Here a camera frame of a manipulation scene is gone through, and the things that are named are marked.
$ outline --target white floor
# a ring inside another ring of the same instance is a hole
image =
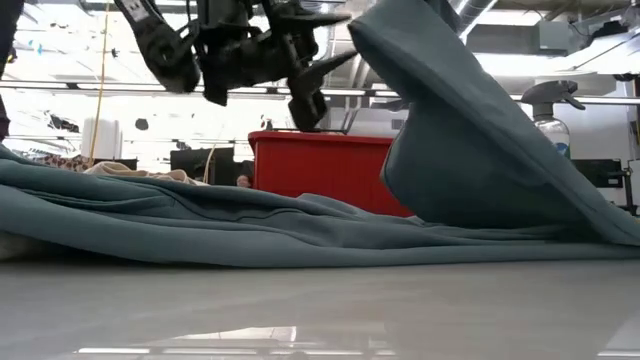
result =
[[[0,264],[0,359],[628,358],[639,280],[640,262]]]

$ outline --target spray bottle trigger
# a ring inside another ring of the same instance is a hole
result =
[[[571,106],[573,106],[574,108],[576,108],[578,110],[586,110],[586,107],[584,105],[582,105],[582,103],[580,101],[576,100],[576,98],[571,96],[570,93],[565,92],[565,93],[562,94],[562,97],[564,98],[564,100],[566,102],[571,104]]]

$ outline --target yellow cable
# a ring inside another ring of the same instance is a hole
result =
[[[89,166],[93,166],[93,153],[98,139],[98,122],[100,121],[100,110],[102,109],[102,92],[104,90],[105,64],[107,62],[107,34],[109,30],[109,5],[111,0],[107,0],[104,10],[104,36],[102,40],[102,70],[100,74],[100,89],[98,90],[98,109],[96,110],[96,121],[93,124],[93,136],[91,138],[91,150],[89,151]]]

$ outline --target red plastic crate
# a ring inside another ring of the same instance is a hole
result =
[[[366,211],[410,216],[380,180],[392,139],[260,131],[249,134],[254,187],[331,197]]]

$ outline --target blue fabric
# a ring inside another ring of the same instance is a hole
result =
[[[640,249],[582,239],[563,226],[461,229],[314,195],[73,173],[3,147],[0,199],[2,231],[157,263],[320,267],[640,256]]]
[[[239,267],[640,257],[634,219],[482,71],[455,19],[422,0],[382,0],[350,29],[413,103],[382,175],[422,220],[314,195],[72,173],[0,147],[0,231],[127,259]]]

